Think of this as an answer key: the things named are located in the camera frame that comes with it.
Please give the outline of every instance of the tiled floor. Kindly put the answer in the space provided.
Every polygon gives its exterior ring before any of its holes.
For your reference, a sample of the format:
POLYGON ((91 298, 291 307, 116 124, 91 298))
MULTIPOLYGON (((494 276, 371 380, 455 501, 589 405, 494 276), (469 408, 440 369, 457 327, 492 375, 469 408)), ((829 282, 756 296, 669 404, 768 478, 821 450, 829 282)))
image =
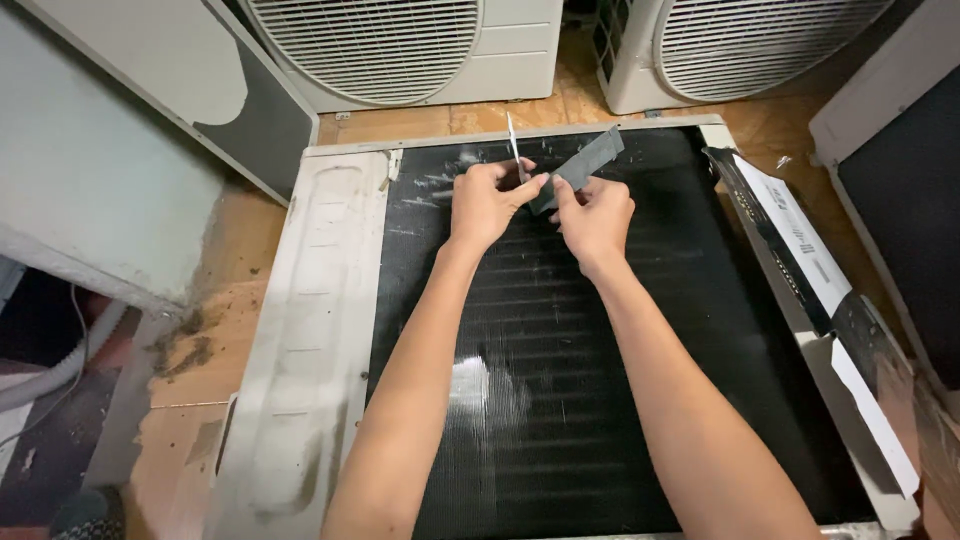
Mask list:
MULTIPOLYGON (((556 82, 548 98, 368 110, 339 121, 333 114, 324 114, 318 144, 503 131, 507 111, 519 129, 614 119, 593 75, 585 38, 562 35, 556 82)), ((890 302, 876 272, 866 263, 867 255, 826 171, 809 163, 813 141, 806 124, 826 99, 798 96, 664 114, 723 115, 745 157, 791 185, 854 287, 892 321, 890 302)), ((224 420, 230 393, 239 388, 284 218, 283 208, 255 191, 237 188, 225 195, 216 249, 206 254, 212 261, 205 277, 210 293, 203 303, 199 329, 177 340, 167 362, 176 366, 189 358, 195 365, 182 373, 168 372, 151 385, 153 408, 140 427, 143 453, 127 493, 131 538, 200 537, 216 457, 211 433, 224 420)), ((913 430, 912 415, 901 416, 906 419, 902 429, 913 430)))

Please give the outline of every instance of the cable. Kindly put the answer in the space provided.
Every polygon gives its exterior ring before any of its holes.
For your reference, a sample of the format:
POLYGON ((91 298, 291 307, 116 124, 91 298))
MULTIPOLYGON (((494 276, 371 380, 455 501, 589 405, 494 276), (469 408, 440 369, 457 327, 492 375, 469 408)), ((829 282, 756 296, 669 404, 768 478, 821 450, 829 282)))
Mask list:
MULTIPOLYGON (((84 367, 85 367, 86 363, 90 360, 89 329, 86 327, 84 314, 82 311, 80 311, 80 305, 77 303, 77 285, 75 285, 74 283, 70 283, 70 301, 73 303, 73 308, 77 312, 77 318, 80 319, 80 326, 84 329, 84 367)), ((40 415, 39 418, 34 420, 34 422, 30 426, 27 426, 23 430, 20 430, 14 433, 13 435, 7 437, 6 439, 0 441, 0 448, 3 448, 4 445, 9 443, 10 441, 13 441, 20 435, 35 428, 37 425, 39 425, 40 422, 43 422, 43 420, 46 419, 46 417, 51 412, 53 412, 54 409, 57 408, 60 405, 60 403, 62 403, 63 400, 66 399, 67 396, 69 396, 73 392, 74 388, 77 387, 77 384, 80 383, 80 377, 84 374, 84 367, 81 367, 79 370, 77 370, 77 377, 73 379, 73 384, 71 384, 70 387, 67 388, 66 392, 63 392, 63 394, 57 398, 57 400, 54 402, 53 405, 50 405, 50 408, 48 408, 46 412, 44 412, 43 414, 40 415)))

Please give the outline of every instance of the white fan guard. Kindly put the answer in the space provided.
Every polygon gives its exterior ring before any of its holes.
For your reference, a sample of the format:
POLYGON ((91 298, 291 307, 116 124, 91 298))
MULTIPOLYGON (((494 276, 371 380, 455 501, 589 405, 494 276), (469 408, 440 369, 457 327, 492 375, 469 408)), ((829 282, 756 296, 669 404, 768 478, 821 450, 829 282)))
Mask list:
POLYGON ((698 101, 755 94, 803 73, 847 44, 893 0, 667 0, 656 64, 698 101))
POLYGON ((264 35, 320 85, 373 105, 431 96, 460 70, 479 0, 247 0, 264 35))

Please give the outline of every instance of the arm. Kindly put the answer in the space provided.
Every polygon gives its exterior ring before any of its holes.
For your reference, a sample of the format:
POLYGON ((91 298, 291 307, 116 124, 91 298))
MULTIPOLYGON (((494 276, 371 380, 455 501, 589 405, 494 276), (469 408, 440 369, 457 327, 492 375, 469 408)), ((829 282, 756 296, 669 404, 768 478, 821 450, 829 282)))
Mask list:
MULTIPOLYGON (((444 432, 464 301, 487 248, 546 175, 512 191, 497 182, 516 163, 473 165, 453 183, 450 238, 396 341, 364 412, 327 510, 326 539, 410 538, 444 432)), ((527 160, 530 170, 534 164, 527 160)))
POLYGON ((610 315, 657 478, 689 538, 822 539, 803 499, 756 433, 700 370, 624 257, 634 202, 591 178, 555 180, 551 217, 610 315))

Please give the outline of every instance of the black panel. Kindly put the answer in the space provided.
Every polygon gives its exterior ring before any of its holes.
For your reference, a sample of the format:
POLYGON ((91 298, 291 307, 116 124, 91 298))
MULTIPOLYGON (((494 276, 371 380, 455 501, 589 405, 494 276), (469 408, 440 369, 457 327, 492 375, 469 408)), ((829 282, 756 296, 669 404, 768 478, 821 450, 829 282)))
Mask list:
MULTIPOLYGON (((598 175, 636 200, 627 257, 687 349, 754 427, 822 524, 873 519, 839 436, 752 254, 736 245, 706 157, 680 129, 622 132, 598 175)), ((597 134, 519 142, 553 170, 597 134)), ((506 141, 404 151, 391 184, 372 393, 449 231, 457 172, 506 141)), ((546 538, 679 530, 646 452, 610 323, 543 217, 522 209, 486 253, 457 340, 444 439, 417 538, 546 538)))
POLYGON ((960 67, 840 163, 930 363, 960 389, 960 67))

